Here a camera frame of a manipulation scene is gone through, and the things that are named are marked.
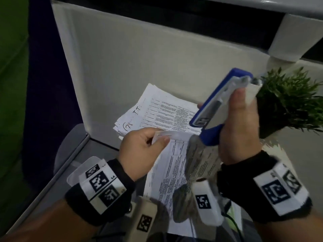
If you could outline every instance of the green potted plant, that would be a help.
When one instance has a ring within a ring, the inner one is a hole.
[[[257,94],[260,138],[288,126],[302,131],[323,132],[323,97],[317,95],[322,82],[311,81],[303,67],[292,74],[282,69],[262,76],[264,82]]]

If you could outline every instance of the person's right arm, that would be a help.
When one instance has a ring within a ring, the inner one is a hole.
[[[220,134],[220,158],[228,167],[262,150],[256,100],[246,106],[244,99],[245,89],[237,89],[232,94],[228,118]],[[264,242],[316,242],[323,239],[323,219],[313,210],[302,218],[265,224],[255,222],[255,226]]]

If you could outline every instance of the wrist strap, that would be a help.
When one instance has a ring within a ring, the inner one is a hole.
[[[305,217],[311,211],[312,201],[305,187],[263,150],[221,168],[217,174],[220,194],[243,207],[254,221],[284,221]]]
[[[134,190],[135,182],[124,172],[119,161],[114,159],[82,183],[73,186],[66,193],[65,199],[83,220],[100,226],[129,211]]]

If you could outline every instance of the dark purple curtain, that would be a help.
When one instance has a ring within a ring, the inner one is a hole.
[[[29,72],[23,173],[35,190],[53,177],[57,150],[82,123],[50,0],[29,0]]]

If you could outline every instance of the qr code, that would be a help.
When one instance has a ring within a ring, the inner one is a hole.
[[[150,224],[152,221],[152,217],[150,216],[146,216],[146,215],[142,215],[140,218],[140,221],[138,223],[137,226],[137,230],[143,231],[143,232],[148,232]]]
[[[200,209],[211,209],[211,204],[207,195],[195,195],[195,198]]]
[[[90,180],[90,184],[93,187],[94,191],[97,192],[100,188],[106,185],[109,182],[107,176],[103,173],[103,171],[99,172],[95,175],[94,178]]]
[[[89,169],[88,171],[85,172],[86,178],[89,178],[90,176],[92,176],[94,173],[96,173],[99,170],[100,170],[100,167],[98,164],[96,164],[94,167],[92,167],[91,169]]]
[[[99,195],[99,198],[106,205],[106,207],[109,207],[119,196],[120,194],[114,188],[114,186],[110,185]]]
[[[285,183],[288,185],[290,190],[295,194],[301,189],[302,185],[300,182],[296,179],[296,177],[293,175],[293,173],[288,170],[285,175],[283,176],[283,179]]]
[[[279,180],[274,180],[261,187],[273,205],[290,198],[289,193]]]

